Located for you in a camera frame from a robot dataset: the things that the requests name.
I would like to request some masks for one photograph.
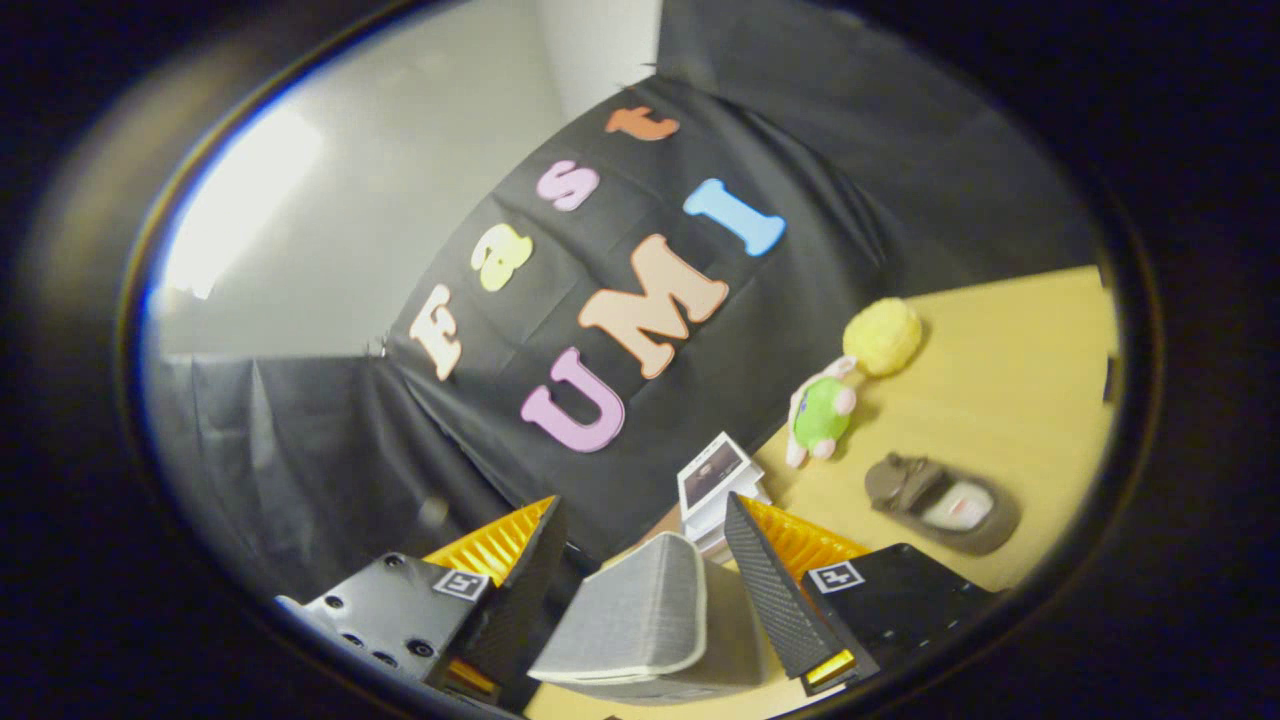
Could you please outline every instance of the black curtain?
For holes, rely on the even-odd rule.
[[[174,498],[266,596],[310,601],[512,510],[381,357],[170,357],[147,392]]]

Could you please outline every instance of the stuffed toy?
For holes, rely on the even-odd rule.
[[[841,382],[845,375],[855,368],[867,377],[901,370],[920,337],[920,316],[897,297],[878,300],[854,315],[845,327],[845,354],[791,395],[787,465],[799,468],[809,455],[826,460],[836,452],[836,441],[849,429],[858,405],[854,389]]]

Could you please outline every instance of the foam letter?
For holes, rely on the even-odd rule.
[[[515,228],[500,223],[480,236],[480,242],[471,252],[471,269],[480,270],[481,287],[497,292],[532,254],[534,241],[520,237]]]
[[[662,122],[650,120],[646,117],[650,111],[644,105],[630,110],[614,110],[609,115],[609,122],[604,126],[604,132],[617,132],[621,129],[636,140],[663,140],[680,129],[680,123],[671,118]]]
[[[753,258],[772,250],[782,237],[782,231],[787,229],[786,220],[777,215],[762,215],[746,202],[730,195],[724,190],[724,183],[716,178],[703,181],[703,184],[685,200],[685,213],[707,215],[724,225],[742,238],[746,254]]]
[[[408,336],[420,342],[422,350],[431,357],[431,363],[435,363],[435,377],[442,380],[449,377],[462,357],[462,343],[454,338],[458,322],[444,306],[448,301],[449,288],[443,284],[435,286],[408,328]]]
[[[600,184],[600,176],[591,168],[573,169],[576,163],[561,160],[538,181],[538,197],[553,200],[552,208],[568,213],[576,210]]]
[[[579,424],[552,401],[552,392],[547,386],[538,386],[525,398],[525,405],[520,409],[521,419],[535,423],[561,445],[577,452],[602,450],[618,436],[622,420],[626,418],[622,398],[582,365],[576,347],[570,347],[556,359],[556,364],[552,365],[552,379],[570,383],[580,389],[600,409],[600,418],[590,425]]]
[[[685,306],[689,319],[701,323],[712,316],[728,295],[728,283],[710,281],[689,266],[667,247],[667,238],[650,234],[631,254],[631,266],[644,295],[602,290],[591,296],[577,314],[577,324],[598,327],[622,343],[640,361],[640,374],[657,378],[676,350],[671,343],[658,345],[641,331],[667,337],[687,338],[689,328],[676,310],[676,300]]]

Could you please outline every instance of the pink letter u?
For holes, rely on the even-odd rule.
[[[552,392],[547,386],[538,386],[529,393],[520,409],[520,416],[526,423],[535,423],[561,445],[577,452],[595,452],[609,445],[622,430],[622,421],[626,418],[618,393],[582,365],[581,354],[576,347],[570,347],[556,359],[552,365],[552,379],[576,387],[600,409],[600,418],[590,425],[579,424],[552,401]]]

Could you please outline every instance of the black cloth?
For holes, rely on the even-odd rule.
[[[648,106],[681,126],[668,138],[605,133],[616,109]],[[595,169],[600,184],[573,211],[538,197],[558,160]],[[744,242],[682,210],[704,179],[765,214],[786,219],[782,240],[753,258]],[[508,223],[534,242],[530,260],[497,292],[480,286],[471,252],[490,227]],[[694,269],[730,286],[675,360],[646,380],[639,361],[579,311],[602,288],[640,293],[631,252],[659,233]],[[652,77],[585,113],[534,151],[467,217],[424,274],[393,325],[388,357],[422,407],[454,437],[512,505],[561,495],[570,537],[604,559],[640,538],[677,500],[676,471],[721,430],[748,447],[786,416],[787,398],[840,355],[858,309],[884,293],[882,213],[846,177],[759,115],[689,86]],[[462,356],[440,382],[410,327],[436,283],[449,287]],[[667,338],[655,337],[660,342]],[[595,419],[580,392],[549,370],[568,347],[626,405],[621,433],[579,454],[521,419],[534,388],[579,421]]]
[[[616,109],[680,120],[640,141],[605,133]],[[570,213],[536,196],[557,160],[600,173]],[[787,229],[768,254],[681,206],[705,178]],[[468,260],[509,223],[534,255],[499,292]],[[730,295],[676,359],[645,380],[577,313],[600,288],[639,292],[630,252],[660,233]],[[668,0],[658,74],[605,100],[521,163],[451,236],[397,320],[389,356],[415,397],[513,505],[550,493],[571,537],[605,557],[676,502],[676,471],[718,432],[755,450],[794,388],[840,354],[845,323],[872,300],[1092,264],[1100,229],[1018,129],[947,72],[844,12],[778,0]],[[436,283],[453,295],[463,345],[445,382],[407,337]],[[666,342],[666,338],[655,338]],[[621,434],[577,454],[520,418],[539,384],[580,421],[594,406],[548,370],[567,347],[623,400]]]
[[[664,0],[659,76],[758,113],[893,228],[891,292],[1091,265],[1102,229],[977,85],[861,18],[790,0]]]
[[[512,510],[381,357],[173,357],[147,395],[174,500],[264,597],[308,602]]]

